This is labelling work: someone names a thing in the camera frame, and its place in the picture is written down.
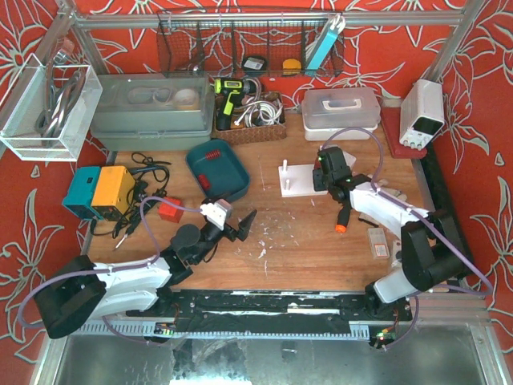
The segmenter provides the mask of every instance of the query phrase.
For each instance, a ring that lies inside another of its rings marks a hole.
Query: wooden table
[[[363,290],[368,283],[388,272],[390,261],[373,259],[367,238],[369,226],[357,220],[358,213],[351,214],[347,233],[339,234],[334,226],[340,206],[330,196],[281,197],[277,168],[283,159],[287,159],[289,165],[312,164],[320,144],[305,140],[300,115],[289,114],[286,120],[286,139],[234,147],[252,180],[248,194],[233,204],[230,223],[235,225],[237,218],[257,209],[248,239],[235,243],[224,239],[214,259],[208,264],[193,266],[194,274],[177,288]],[[393,159],[381,128],[376,133],[386,150],[380,178],[386,178],[389,187],[403,191],[410,203],[421,206],[411,162]],[[368,174],[376,168],[378,150],[372,140],[338,143],[357,157],[354,171]],[[147,155],[172,162],[168,195],[182,198],[187,207],[197,208],[204,197],[185,164],[185,153],[149,152]],[[133,167],[131,153],[120,152],[116,164]],[[151,193],[159,185],[152,179],[151,174],[145,176]],[[169,245],[180,225],[194,223],[201,227],[204,224],[203,217],[197,213],[185,213],[179,224],[162,221],[157,209],[147,215],[147,221],[162,248]],[[108,231],[112,226],[102,221],[96,232]],[[93,237],[89,251],[91,260],[133,261],[155,253],[142,225],[113,252],[119,239]]]

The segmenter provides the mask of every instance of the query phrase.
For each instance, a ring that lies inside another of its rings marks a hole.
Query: wicker basket
[[[269,92],[265,98],[267,100],[275,100],[281,96],[278,92]],[[257,142],[269,142],[271,140],[280,140],[287,137],[287,128],[285,126],[285,110],[281,112],[280,121],[283,123],[274,124],[273,126],[259,126],[250,128],[237,128],[234,130],[218,131],[216,122],[214,121],[214,129],[212,130],[214,137],[226,140],[230,145],[247,144]]]

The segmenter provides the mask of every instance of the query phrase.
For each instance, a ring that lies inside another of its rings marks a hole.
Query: box handle
[[[330,106],[331,103],[333,103],[332,100],[323,100],[322,101],[322,107],[324,107],[325,110],[328,111],[344,111],[344,110],[353,110],[356,108],[362,108],[362,100],[361,99],[352,99],[347,100],[348,102],[352,102],[349,106]]]

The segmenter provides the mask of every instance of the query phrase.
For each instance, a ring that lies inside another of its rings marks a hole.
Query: blue box
[[[96,184],[99,179],[100,167],[81,167],[75,172],[70,188],[63,200],[63,206],[80,219],[103,219],[96,210],[91,207]]]

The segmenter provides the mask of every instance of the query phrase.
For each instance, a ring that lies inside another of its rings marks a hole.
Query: yellow power supply
[[[125,166],[102,167],[91,206],[105,221],[118,221],[130,207],[134,186]]]

